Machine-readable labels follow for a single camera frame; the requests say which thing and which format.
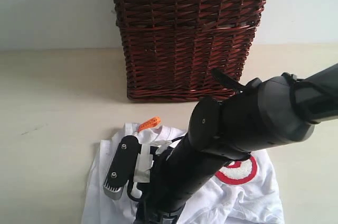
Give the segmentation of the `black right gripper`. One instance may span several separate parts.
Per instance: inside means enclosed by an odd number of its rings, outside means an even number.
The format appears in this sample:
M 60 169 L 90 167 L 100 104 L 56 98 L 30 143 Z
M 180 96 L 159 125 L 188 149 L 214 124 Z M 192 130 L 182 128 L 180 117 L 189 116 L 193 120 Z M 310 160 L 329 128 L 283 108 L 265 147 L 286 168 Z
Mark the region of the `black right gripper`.
M 215 173 L 251 153 L 229 140 L 224 118 L 231 108 L 242 122 L 257 110 L 257 97 L 234 96 L 219 102 L 202 98 L 192 111 L 189 128 L 178 145 L 160 155 L 151 182 L 137 206 L 135 223 L 177 223 L 185 204 Z

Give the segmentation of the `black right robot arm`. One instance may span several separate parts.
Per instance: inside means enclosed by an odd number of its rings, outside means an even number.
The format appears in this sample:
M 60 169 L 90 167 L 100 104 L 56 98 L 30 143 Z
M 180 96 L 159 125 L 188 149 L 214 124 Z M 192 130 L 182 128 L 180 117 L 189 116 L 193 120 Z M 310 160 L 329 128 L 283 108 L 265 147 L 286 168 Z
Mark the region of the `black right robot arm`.
M 212 75 L 235 94 L 198 102 L 187 133 L 154 162 L 136 223 L 177 223 L 187 200 L 222 167 L 254 151 L 302 142 L 316 124 L 337 118 L 337 65 L 306 79 L 283 73 L 246 85 L 218 69 Z

